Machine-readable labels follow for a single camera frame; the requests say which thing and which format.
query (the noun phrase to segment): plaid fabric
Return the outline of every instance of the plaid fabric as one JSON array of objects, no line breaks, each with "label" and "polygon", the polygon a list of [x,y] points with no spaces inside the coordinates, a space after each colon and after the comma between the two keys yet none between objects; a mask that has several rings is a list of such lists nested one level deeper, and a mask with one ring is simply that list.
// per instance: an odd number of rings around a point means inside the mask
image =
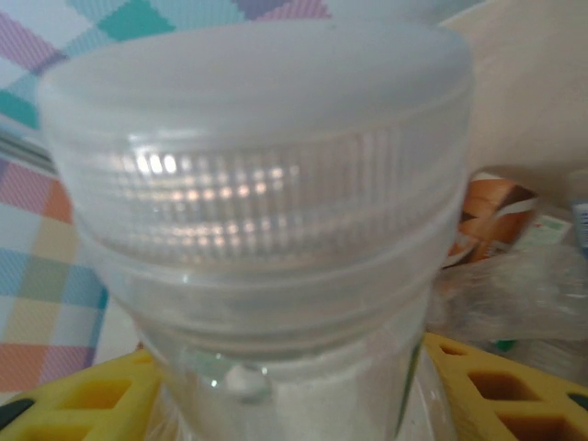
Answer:
[{"label": "plaid fabric", "polygon": [[108,44],[248,20],[328,16],[323,0],[3,1],[0,124],[21,136],[37,129],[34,90],[40,75]]},{"label": "plaid fabric", "polygon": [[107,292],[60,183],[0,158],[0,403],[92,363]]}]

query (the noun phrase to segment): orange packaging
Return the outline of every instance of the orange packaging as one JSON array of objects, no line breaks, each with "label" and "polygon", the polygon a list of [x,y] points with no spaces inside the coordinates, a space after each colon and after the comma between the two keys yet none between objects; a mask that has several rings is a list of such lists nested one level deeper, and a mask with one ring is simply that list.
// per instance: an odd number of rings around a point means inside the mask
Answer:
[{"label": "orange packaging", "polygon": [[469,182],[458,234],[443,268],[477,262],[507,251],[537,207],[537,193],[489,173]]}]

